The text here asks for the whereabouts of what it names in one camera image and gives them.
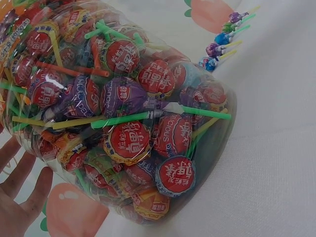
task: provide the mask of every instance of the lollipop stick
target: lollipop stick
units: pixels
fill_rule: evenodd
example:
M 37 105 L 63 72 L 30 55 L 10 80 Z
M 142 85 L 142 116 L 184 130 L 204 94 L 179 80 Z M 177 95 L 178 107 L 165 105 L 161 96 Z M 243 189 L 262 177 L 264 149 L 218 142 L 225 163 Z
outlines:
M 222 59 L 224 59 L 224 58 L 227 58 L 228 56 L 233 55 L 233 54 L 235 54 L 235 53 L 237 53 L 237 50 L 236 50 L 236 49 L 234 49 L 234 50 L 232 50 L 232 51 L 230 51 L 230 52 L 228 52 L 228 53 L 225 53 L 224 55 L 218 57 L 218 60 L 222 60 Z
M 242 32 L 242 31 L 244 31 L 244 30 L 247 30 L 249 27 L 250 27 L 250 25 L 246 25 L 246 26 L 241 27 L 240 29 L 238 29 L 238 30 L 236 30 L 236 31 L 233 31 L 232 33 L 233 33 L 233 35 L 235 35 L 235 34 L 237 34 L 237 33 L 239 33 L 239 32 Z
M 22 123 L 28 123 L 31 125 L 36 125 L 36 126 L 41 126 L 41 127 L 52 127 L 52 123 L 46 123 L 44 121 L 41 120 L 35 120 L 32 118 L 23 118 L 23 117 L 17 117 L 17 116 L 13 116 L 12 120 L 15 122 L 22 122 Z
M 11 84 L 13 84 L 13 83 L 14 83 L 14 82 L 13 82 L 13 78 L 12 78 L 11 73 L 9 72 L 9 69 L 8 69 L 8 68 L 5 68 L 5 69 L 4 69 L 4 73 L 5 73 L 6 78 L 8 79 L 8 81 L 9 81 Z M 22 101 L 21 101 L 21 98 L 20 98 L 19 94 L 18 94 L 17 92 L 15 92 L 15 91 L 14 91 L 13 93 L 14 93 L 14 95 L 15 95 L 15 97 L 16 97 L 16 100 L 18 101 L 20 107 L 22 107 Z
M 95 69 L 100 69 L 101 64 L 100 64 L 100 59 L 99 59 L 99 52 L 98 52 L 99 50 L 98 50 L 96 36 L 91 38 L 91 49 L 92 49 L 92 54 L 93 54 L 93 59 L 94 59 L 94 67 Z
M 206 133 L 207 130 L 205 130 L 204 132 L 202 132 L 200 135 L 197 136 L 197 138 L 193 141 L 193 143 L 190 145 L 190 148 L 187 151 L 187 158 L 191 158 L 191 155 L 194 151 L 194 149 L 196 148 L 198 142 L 200 141 L 200 139 L 202 138 L 202 136 Z
M 238 45 L 238 44 L 241 44 L 242 43 L 242 40 L 239 40 L 239 41 L 236 41 L 236 42 L 233 42 L 233 43 L 229 43 L 229 44 L 226 44 L 226 45 L 223 45 L 225 48 L 227 47 L 231 47 L 231 46 L 235 46 L 235 45 Z
M 26 89 L 23 89 L 21 87 L 9 84 L 7 82 L 1 82 L 0 83 L 0 88 L 11 90 L 13 92 L 18 92 L 18 93 L 21 93 L 21 94 L 26 94 L 26 92 L 27 92 Z
M 79 179 L 79 182 L 80 182 L 81 186 L 83 187 L 84 192 L 85 192 L 86 194 L 88 194 L 88 193 L 89 193 L 89 188 L 88 188 L 86 182 L 84 181 L 80 170 L 76 169 L 76 170 L 75 170 L 75 174 L 76 174 L 77 178 Z
M 91 74 L 91 75 L 101 76 L 104 78 L 107 78 L 110 75 L 108 71 L 94 69 L 94 68 L 76 67 L 76 70 L 84 74 Z
M 39 61 L 36 63 L 36 66 L 38 66 L 40 68 L 53 69 L 55 71 L 58 71 L 60 73 L 65 73 L 65 74 L 68 74 L 68 75 L 73 76 L 73 77 L 78 77 L 78 76 L 82 75 L 79 72 L 75 72 L 75 71 L 67 69 L 67 68 L 62 68 L 62 67 L 58 67 L 58 66 L 53 65 L 53 64 L 42 63 Z
M 209 111 L 209 110 L 201 110 L 201 109 L 196 109 L 196 108 L 186 107 L 186 106 L 182 106 L 182 108 L 185 113 L 189 113 L 189 114 L 202 115 L 202 116 L 214 117 L 218 119 L 228 119 L 228 120 L 232 118 L 232 115 L 228 115 L 226 113 L 219 113 L 219 112 L 214 112 L 214 111 Z
M 257 6 L 257 7 L 255 7 L 255 8 L 253 8 L 253 9 L 251 9 L 250 11 L 248 11 L 248 13 L 249 13 L 249 14 L 252 14 L 252 13 L 254 13 L 255 11 L 257 11 L 259 8 L 261 8 L 260 5 Z
M 147 119 L 148 117 L 149 117 L 149 113 L 143 112 L 143 113 L 135 114 L 135 115 L 126 115 L 126 116 L 122 116 L 122 117 L 109 118 L 107 120 L 99 120 L 96 122 L 92 122 L 91 127 L 93 129 L 98 129 L 98 128 L 102 128 L 104 126 L 112 126 L 112 125 L 116 125 L 119 123 Z
M 57 43 L 57 39 L 56 39 L 56 34 L 55 34 L 54 30 L 49 32 L 49 37 L 50 37 L 50 41 L 51 41 L 51 43 L 53 45 L 53 50 L 54 50 L 54 54 L 55 54 L 57 65 L 59 67 L 63 68 L 64 66 L 63 66 L 63 62 L 62 62 L 61 57 L 60 57 L 60 52 L 59 52 L 58 43 Z
M 56 122 L 53 124 L 53 129 L 57 130 L 57 129 L 66 128 L 66 127 L 84 125 L 84 124 L 92 123 L 95 121 L 99 121 L 103 118 L 104 116 L 97 116 L 97 117 L 92 117 L 92 118 L 80 118 L 80 119 L 64 121 L 64 122 Z
M 241 20 L 241 23 L 245 23 L 246 21 L 250 20 L 251 18 L 254 18 L 256 16 L 256 14 L 251 14 L 248 17 L 245 17 Z
M 97 36 L 97 35 L 100 34 L 100 33 L 102 33 L 102 30 L 101 30 L 101 29 L 96 29 L 95 31 L 91 31 L 91 32 L 85 34 L 85 35 L 84 35 L 84 38 L 85 38 L 86 40 L 88 40 L 88 39 L 90 39 L 90 38 L 92 38 L 92 37 L 94 37 L 94 36 Z
M 126 39 L 126 40 L 130 39 L 129 37 L 121 34 L 120 32 L 117 32 L 117 31 L 113 30 L 112 28 L 110 28 L 107 25 L 104 25 L 104 24 L 102 24 L 100 22 L 97 22 L 96 27 L 98 29 L 102 29 L 103 32 L 105 32 L 105 33 L 108 33 L 108 34 L 111 34 L 111 35 L 115 36 L 118 39 Z
M 226 114 L 227 112 L 228 112 L 227 109 L 223 109 L 221 111 L 221 114 Z M 212 118 L 210 121 L 208 121 L 205 124 L 203 124 L 197 131 L 192 133 L 192 139 L 196 139 L 200 134 L 202 134 L 203 132 L 208 130 L 208 128 L 210 126 L 212 126 L 217 120 L 218 120 L 218 118 Z

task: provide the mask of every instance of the purple lollipop wrapper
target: purple lollipop wrapper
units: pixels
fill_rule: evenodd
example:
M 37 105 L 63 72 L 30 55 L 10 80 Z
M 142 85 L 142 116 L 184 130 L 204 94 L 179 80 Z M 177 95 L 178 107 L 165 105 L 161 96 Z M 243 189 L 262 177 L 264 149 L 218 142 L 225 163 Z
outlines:
M 139 83 L 126 77 L 112 79 L 104 85 L 101 93 L 102 114 L 109 119 L 148 109 L 163 109 L 168 104 L 148 97 Z

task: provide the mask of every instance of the orange fruit print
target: orange fruit print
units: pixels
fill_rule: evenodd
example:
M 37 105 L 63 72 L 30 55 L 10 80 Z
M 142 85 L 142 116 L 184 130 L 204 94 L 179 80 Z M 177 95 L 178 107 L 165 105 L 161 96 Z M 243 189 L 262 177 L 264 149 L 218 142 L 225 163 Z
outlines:
M 184 0 L 191 7 L 185 12 L 194 22 L 212 33 L 221 33 L 222 25 L 229 21 L 233 9 L 223 0 Z

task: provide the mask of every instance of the candy label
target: candy label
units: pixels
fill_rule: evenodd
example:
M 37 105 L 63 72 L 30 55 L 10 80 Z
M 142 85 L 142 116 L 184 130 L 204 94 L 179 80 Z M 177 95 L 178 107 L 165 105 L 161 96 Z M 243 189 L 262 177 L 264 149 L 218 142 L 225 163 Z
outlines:
M 177 156 L 167 159 L 156 170 L 158 190 L 172 198 L 178 197 L 195 185 L 196 171 L 188 158 Z
M 149 95 L 161 98 L 171 95 L 176 83 L 168 64 L 161 60 L 147 64 L 139 73 L 137 81 Z
M 116 162 L 133 165 L 149 155 L 150 131 L 140 122 L 116 125 L 106 136 L 104 150 Z
M 164 157 L 184 154 L 191 142 L 192 125 L 189 117 L 165 116 L 159 123 L 155 149 Z
M 120 86 L 117 88 L 117 95 L 118 95 L 118 98 L 125 102 L 129 99 L 129 96 L 130 96 L 130 88 L 129 87 L 126 87 L 126 86 Z
M 131 73 L 136 69 L 140 56 L 134 43 L 118 40 L 103 48 L 100 59 L 112 72 Z

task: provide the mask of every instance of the green lollipop stick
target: green lollipop stick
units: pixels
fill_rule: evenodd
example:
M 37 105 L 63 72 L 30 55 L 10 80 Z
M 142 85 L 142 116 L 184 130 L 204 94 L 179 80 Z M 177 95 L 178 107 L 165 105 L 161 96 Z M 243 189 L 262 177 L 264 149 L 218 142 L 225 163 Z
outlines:
M 104 126 L 112 126 L 112 125 L 116 125 L 116 124 L 120 124 L 124 122 L 147 119 L 149 118 L 149 116 L 150 116 L 150 112 L 143 112 L 143 113 L 135 114 L 135 115 L 126 115 L 126 116 L 117 117 L 117 118 L 109 118 L 107 120 L 99 120 L 96 122 L 92 122 L 91 127 L 93 129 L 98 129 Z
M 182 106 L 183 110 L 185 113 L 188 114 L 194 114 L 194 115 L 202 115 L 202 116 L 207 116 L 207 117 L 213 117 L 213 118 L 218 118 L 218 119 L 232 119 L 232 115 L 229 114 L 224 114 L 224 113 L 219 113 L 219 112 L 214 112 L 214 111 L 209 111 L 209 110 L 201 110 L 201 109 L 196 109 L 196 108 L 191 108 L 191 107 L 186 107 Z
M 241 23 L 245 23 L 246 21 L 250 20 L 251 18 L 254 18 L 256 16 L 256 13 L 251 14 L 248 17 L 245 17 L 241 20 Z
M 103 25 L 101 22 L 97 22 L 96 27 L 98 29 L 101 29 L 103 32 L 109 33 L 109 34 L 111 34 L 119 39 L 125 39 L 125 40 L 130 39 L 129 37 L 121 34 L 120 32 L 113 30 L 112 28 L 108 27 L 107 25 Z
M 21 93 L 21 94 L 25 94 L 27 92 L 26 89 L 20 88 L 18 86 L 14 86 L 14 85 L 6 83 L 6 82 L 1 82 L 0 83 L 0 88 L 11 90 L 11 91 L 18 92 L 18 93 Z

